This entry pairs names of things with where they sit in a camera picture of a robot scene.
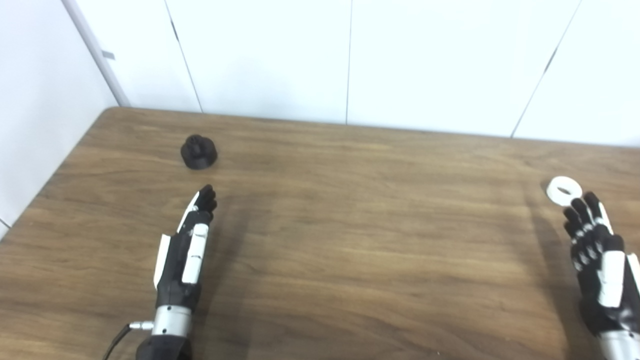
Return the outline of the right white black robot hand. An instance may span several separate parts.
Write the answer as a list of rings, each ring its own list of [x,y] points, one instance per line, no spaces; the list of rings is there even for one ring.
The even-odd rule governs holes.
[[[638,285],[626,242],[612,230],[604,204],[588,191],[574,198],[563,214],[586,328],[595,337],[614,331],[639,333]]]

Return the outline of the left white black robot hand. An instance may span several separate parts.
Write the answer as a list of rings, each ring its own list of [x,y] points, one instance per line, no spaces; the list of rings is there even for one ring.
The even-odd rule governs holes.
[[[173,235],[161,240],[154,273],[155,307],[180,306],[196,310],[201,299],[201,269],[217,194],[206,184],[193,196]]]

